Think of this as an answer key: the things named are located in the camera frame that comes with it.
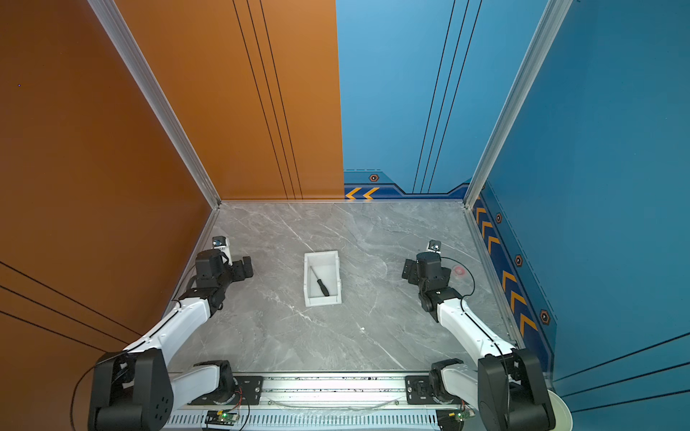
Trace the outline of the black handled screwdriver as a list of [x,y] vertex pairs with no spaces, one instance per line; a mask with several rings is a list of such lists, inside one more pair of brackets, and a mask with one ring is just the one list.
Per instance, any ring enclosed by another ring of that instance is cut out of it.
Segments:
[[316,271],[314,270],[313,267],[309,267],[311,270],[312,274],[316,278],[316,283],[318,287],[320,288],[320,291],[322,292],[323,296],[329,297],[330,296],[330,291],[328,290],[327,286],[325,285],[325,282],[316,274]]

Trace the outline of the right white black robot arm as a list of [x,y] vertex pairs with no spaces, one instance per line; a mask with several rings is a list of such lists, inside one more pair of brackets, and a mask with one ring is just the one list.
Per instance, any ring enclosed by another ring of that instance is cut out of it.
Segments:
[[442,403],[458,399],[478,410],[487,430],[555,430],[553,393],[537,356],[502,339],[470,308],[465,295],[449,285],[441,243],[406,260],[402,278],[418,287],[422,309],[462,345],[472,366],[459,359],[429,370],[431,393]]

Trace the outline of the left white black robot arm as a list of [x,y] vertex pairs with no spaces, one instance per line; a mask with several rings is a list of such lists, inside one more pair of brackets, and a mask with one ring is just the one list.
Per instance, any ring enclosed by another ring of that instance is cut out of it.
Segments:
[[93,377],[88,409],[90,430],[160,430],[174,411],[199,397],[235,396],[226,360],[197,364],[178,377],[168,365],[206,321],[222,310],[227,288],[253,276],[252,260],[231,260],[219,247],[201,251],[196,273],[174,309],[120,352],[107,352],[86,370]]

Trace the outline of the white rectangular plastic bin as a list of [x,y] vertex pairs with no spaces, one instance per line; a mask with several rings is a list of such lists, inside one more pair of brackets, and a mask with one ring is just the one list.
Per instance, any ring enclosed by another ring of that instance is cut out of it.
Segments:
[[[309,267],[325,282],[330,296],[323,296]],[[303,291],[306,307],[340,305],[342,303],[340,256],[338,251],[309,252],[304,256]]]

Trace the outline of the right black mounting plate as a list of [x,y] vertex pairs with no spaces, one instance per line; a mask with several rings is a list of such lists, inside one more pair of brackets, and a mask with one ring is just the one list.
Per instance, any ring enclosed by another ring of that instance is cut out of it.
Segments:
[[440,398],[431,386],[428,375],[407,375],[404,377],[406,402],[408,405],[460,405],[458,397]]

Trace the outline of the black mounting plate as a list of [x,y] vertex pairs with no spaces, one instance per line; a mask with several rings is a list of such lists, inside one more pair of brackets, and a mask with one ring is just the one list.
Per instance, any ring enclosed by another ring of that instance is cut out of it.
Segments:
[[236,406],[238,404],[255,406],[262,397],[263,377],[260,375],[235,376],[233,391],[216,389],[212,393],[199,396],[192,406]]
[[404,377],[406,402],[408,405],[460,405],[458,397],[440,398],[431,386],[428,375],[407,375]]

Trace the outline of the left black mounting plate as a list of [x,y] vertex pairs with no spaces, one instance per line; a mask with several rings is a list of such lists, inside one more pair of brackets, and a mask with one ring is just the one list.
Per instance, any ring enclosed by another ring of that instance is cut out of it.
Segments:
[[192,406],[236,406],[238,404],[255,406],[262,397],[263,377],[260,375],[235,376],[233,391],[216,389],[212,393],[199,396]]

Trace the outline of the right green circuit board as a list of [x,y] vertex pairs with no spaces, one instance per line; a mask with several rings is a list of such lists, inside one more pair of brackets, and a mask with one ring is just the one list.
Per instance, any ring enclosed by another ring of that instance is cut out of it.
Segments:
[[471,409],[466,409],[465,411],[453,411],[449,413],[449,418],[456,420],[456,422],[464,422],[469,418],[473,418],[475,413]]

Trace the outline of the green circuit board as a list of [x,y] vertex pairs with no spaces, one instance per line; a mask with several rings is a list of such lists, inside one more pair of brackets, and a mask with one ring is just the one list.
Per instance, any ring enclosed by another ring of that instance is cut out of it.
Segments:
[[449,413],[449,418],[456,420],[456,422],[464,422],[469,418],[473,418],[475,413],[471,409],[466,409],[465,411],[453,411]]
[[207,411],[203,427],[234,427],[241,422],[240,418],[241,415],[238,412],[229,409]]

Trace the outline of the left green circuit board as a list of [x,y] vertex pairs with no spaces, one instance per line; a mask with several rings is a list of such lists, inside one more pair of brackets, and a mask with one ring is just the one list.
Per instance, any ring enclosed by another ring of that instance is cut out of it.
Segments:
[[229,409],[207,411],[203,427],[234,427],[241,422],[240,418],[241,415],[238,412]]

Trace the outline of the white round bowl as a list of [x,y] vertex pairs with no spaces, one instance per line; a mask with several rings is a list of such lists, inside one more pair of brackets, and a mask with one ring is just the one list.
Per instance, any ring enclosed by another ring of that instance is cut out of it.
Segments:
[[553,431],[572,431],[573,419],[567,404],[553,391],[549,390],[548,395],[555,414],[555,427]]

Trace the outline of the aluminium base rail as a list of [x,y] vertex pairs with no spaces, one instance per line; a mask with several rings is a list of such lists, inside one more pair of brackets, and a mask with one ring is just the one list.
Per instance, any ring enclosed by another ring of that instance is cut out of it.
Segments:
[[[478,410],[460,405],[408,405],[404,377],[425,372],[238,373],[263,377],[255,406],[186,405],[170,416],[167,430],[482,430]],[[241,415],[234,427],[204,428],[207,411]],[[471,409],[464,422],[449,418]]]

